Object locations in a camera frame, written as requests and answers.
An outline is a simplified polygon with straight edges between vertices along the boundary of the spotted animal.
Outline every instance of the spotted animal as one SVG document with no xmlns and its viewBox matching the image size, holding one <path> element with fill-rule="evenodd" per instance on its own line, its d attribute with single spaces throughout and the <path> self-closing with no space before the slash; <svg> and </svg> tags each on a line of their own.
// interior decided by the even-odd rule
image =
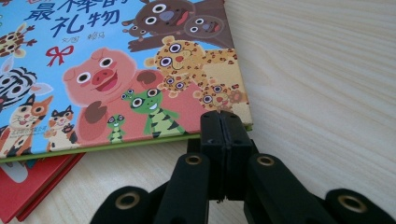
<svg viewBox="0 0 396 224">
<path fill-rule="evenodd" d="M 168 75 L 163 82 L 158 85 L 159 90 L 169 91 L 169 97 L 175 98 L 177 95 L 186 90 L 191 84 L 191 77 L 188 75 L 171 76 Z"/>
<path fill-rule="evenodd" d="M 193 97 L 198 99 L 201 106 L 206 110 L 231 111 L 234 104 L 248 102 L 247 95 L 240 90 L 238 85 L 231 88 L 215 79 L 209 79 L 209 84 L 200 91 L 195 91 Z"/>
<path fill-rule="evenodd" d="M 26 55 L 26 51 L 21 49 L 21 46 L 23 44 L 26 44 L 26 46 L 33 46 L 33 44 L 37 42 L 35 39 L 24 41 L 26 33 L 35 29 L 34 26 L 28 26 L 27 28 L 26 26 L 27 23 L 24 22 L 15 32 L 0 37 L 0 57 L 13 54 L 16 58 L 23 58 Z"/>
<path fill-rule="evenodd" d="M 145 60 L 145 66 L 156 66 L 166 76 L 188 76 L 200 88 L 208 85 L 204 66 L 212 63 L 233 64 L 237 60 L 234 49 L 204 50 L 198 43 L 175 40 L 172 35 L 163 39 L 163 46 L 153 58 Z"/>
</svg>

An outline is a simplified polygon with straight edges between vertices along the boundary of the children's book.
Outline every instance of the children's book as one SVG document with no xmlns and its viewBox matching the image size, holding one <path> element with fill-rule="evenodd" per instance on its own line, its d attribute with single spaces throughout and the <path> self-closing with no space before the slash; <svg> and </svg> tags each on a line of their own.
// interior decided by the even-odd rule
<svg viewBox="0 0 396 224">
<path fill-rule="evenodd" d="M 0 219 L 24 221 L 84 153 L 0 164 Z"/>
<path fill-rule="evenodd" d="M 252 125 L 222 0 L 0 2 L 0 162 Z"/>
</svg>

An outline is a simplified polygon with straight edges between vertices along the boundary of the cartoon animal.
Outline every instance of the cartoon animal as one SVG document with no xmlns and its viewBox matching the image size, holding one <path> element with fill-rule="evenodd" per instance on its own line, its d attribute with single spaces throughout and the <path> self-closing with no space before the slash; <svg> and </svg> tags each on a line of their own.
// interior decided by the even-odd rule
<svg viewBox="0 0 396 224">
<path fill-rule="evenodd" d="M 129 25 L 131 25 L 133 23 L 134 23 L 134 20 L 129 20 L 129 21 L 123 21 L 121 24 L 123 26 L 129 26 Z M 142 42 L 144 40 L 143 36 L 146 35 L 146 34 L 156 35 L 155 32 L 147 32 L 147 31 L 139 28 L 136 25 L 134 25 L 131 28 L 129 28 L 129 30 L 123 29 L 122 31 L 124 33 L 128 33 L 131 36 L 138 37 L 138 41 L 139 42 Z"/>
<path fill-rule="evenodd" d="M 37 83 L 35 73 L 24 67 L 12 68 L 13 57 L 3 62 L 0 71 L 0 112 L 20 101 L 28 92 L 43 95 L 53 88 L 46 83 Z"/>
<path fill-rule="evenodd" d="M 114 115 L 110 117 L 107 122 L 107 127 L 111 129 L 111 133 L 107 139 L 111 144 L 121 143 L 122 137 L 125 135 L 125 131 L 121 129 L 121 126 L 125 123 L 125 117 L 123 115 Z"/>
<path fill-rule="evenodd" d="M 191 84 L 191 77 L 189 75 L 171 76 L 168 75 L 163 79 L 163 82 L 158 85 L 159 90 L 168 90 L 169 97 L 175 98 L 177 95 L 186 90 Z"/>
<path fill-rule="evenodd" d="M 177 35 L 177 39 L 199 40 L 224 49 L 233 49 L 230 28 L 221 0 L 205 0 L 192 3 L 187 0 L 141 0 L 145 5 L 139 10 L 133 21 L 140 29 L 155 32 L 156 35 L 145 37 L 145 44 L 139 40 L 128 43 L 131 52 L 154 49 L 162 45 L 167 35 Z M 213 28 L 205 26 L 211 35 L 191 32 L 191 25 L 198 19 L 204 23 L 215 22 Z"/>
<path fill-rule="evenodd" d="M 31 154 L 35 127 L 46 117 L 52 96 L 42 102 L 32 94 L 9 119 L 9 125 L 0 128 L 0 158 Z"/>
<path fill-rule="evenodd" d="M 229 43 L 227 47 L 220 47 L 231 49 L 233 48 L 233 38 L 227 28 L 228 22 L 224 19 L 208 15 L 199 15 L 191 17 L 186 21 L 184 32 L 200 40 L 213 38 L 218 41 Z"/>
<path fill-rule="evenodd" d="M 134 112 L 148 115 L 144 134 L 152 134 L 153 138 L 157 138 L 186 133 L 186 130 L 175 121 L 178 113 L 161 108 L 163 93 L 160 90 L 149 89 L 138 94 L 128 90 L 121 99 L 129 101 Z"/>
<path fill-rule="evenodd" d="M 5 7 L 8 5 L 12 0 L 0 0 L 0 3 L 3 3 L 2 6 Z"/>
<path fill-rule="evenodd" d="M 125 117 L 122 127 L 126 134 L 122 139 L 141 139 L 146 115 L 131 113 L 131 108 L 120 96 L 129 89 L 138 92 L 155 89 L 163 81 L 163 75 L 154 69 L 137 69 L 136 62 L 121 50 L 102 48 L 82 64 L 68 69 L 63 81 L 69 99 L 81 107 L 76 123 L 78 142 L 82 146 L 92 146 L 108 141 L 107 122 L 115 114 Z M 193 91 L 198 89 L 189 89 L 177 98 L 166 94 L 163 107 L 173 109 L 186 102 L 196 102 L 180 112 L 178 121 L 183 127 L 199 130 L 199 122 L 191 124 L 191 119 L 199 120 L 205 110 L 192 98 Z"/>
<path fill-rule="evenodd" d="M 71 105 L 65 111 L 52 111 L 49 118 L 49 130 L 44 133 L 44 137 L 49 139 L 47 151 L 79 147 L 74 125 L 70 123 L 73 117 L 74 113 Z"/>
<path fill-rule="evenodd" d="M 156 66 L 168 76 L 189 76 L 200 88 L 208 85 L 204 66 L 212 63 L 233 63 L 237 56 L 234 49 L 204 50 L 198 43 L 175 40 L 172 35 L 163 39 L 163 47 L 154 58 L 147 58 L 145 66 Z"/>
<path fill-rule="evenodd" d="M 0 37 L 0 57 L 13 54 L 16 58 L 23 58 L 26 55 L 26 51 L 21 49 L 21 45 L 33 46 L 34 43 L 37 43 L 35 39 L 24 41 L 26 33 L 35 29 L 34 26 L 28 26 L 27 28 L 26 26 L 27 23 L 24 22 L 15 32 Z"/>
<path fill-rule="evenodd" d="M 247 103 L 248 97 L 244 92 L 237 90 L 238 85 L 231 88 L 223 83 L 217 83 L 214 79 L 209 79 L 207 86 L 200 91 L 195 91 L 193 96 L 198 99 L 202 107 L 206 110 L 226 110 L 233 112 L 233 104 Z"/>
</svg>

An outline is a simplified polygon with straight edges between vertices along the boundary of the metal ring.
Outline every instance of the metal ring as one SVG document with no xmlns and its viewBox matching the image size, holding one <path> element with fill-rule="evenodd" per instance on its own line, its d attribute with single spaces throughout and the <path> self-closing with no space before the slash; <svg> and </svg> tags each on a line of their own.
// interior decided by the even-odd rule
<svg viewBox="0 0 396 224">
<path fill-rule="evenodd" d="M 186 158 L 186 163 L 189 165 L 198 165 L 201 162 L 202 159 L 199 156 L 189 156 Z"/>
<path fill-rule="evenodd" d="M 340 195 L 338 196 L 338 202 L 352 212 L 364 213 L 367 211 L 367 206 L 361 200 L 353 196 Z"/>
<path fill-rule="evenodd" d="M 123 202 L 122 200 L 124 200 L 127 197 L 132 197 L 133 200 L 130 203 Z M 140 201 L 139 194 L 136 191 L 131 191 L 128 193 L 121 194 L 116 200 L 116 206 L 121 210 L 130 209 L 132 207 L 135 207 L 139 203 L 139 201 Z"/>
<path fill-rule="evenodd" d="M 272 166 L 275 164 L 275 161 L 271 157 L 267 157 L 267 156 L 258 157 L 257 162 L 264 166 Z"/>
</svg>

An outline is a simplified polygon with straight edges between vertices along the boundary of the pink pig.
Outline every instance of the pink pig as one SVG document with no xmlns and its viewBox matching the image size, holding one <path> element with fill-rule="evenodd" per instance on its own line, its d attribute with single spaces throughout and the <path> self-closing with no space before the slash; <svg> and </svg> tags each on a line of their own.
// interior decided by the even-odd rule
<svg viewBox="0 0 396 224">
<path fill-rule="evenodd" d="M 81 107 L 78 114 L 78 141 L 83 146 L 108 144 L 108 119 L 120 114 L 125 118 L 122 129 L 124 141 L 151 138 L 144 135 L 147 115 L 135 113 L 121 96 L 127 90 L 141 92 L 155 89 L 163 82 L 158 70 L 139 70 L 135 61 L 120 50 L 98 49 L 84 63 L 68 69 L 64 74 L 64 84 L 70 100 Z M 162 107 L 179 114 L 177 122 L 186 130 L 199 130 L 199 118 L 206 111 L 192 94 L 198 88 L 189 88 L 177 98 L 163 95 Z"/>
</svg>

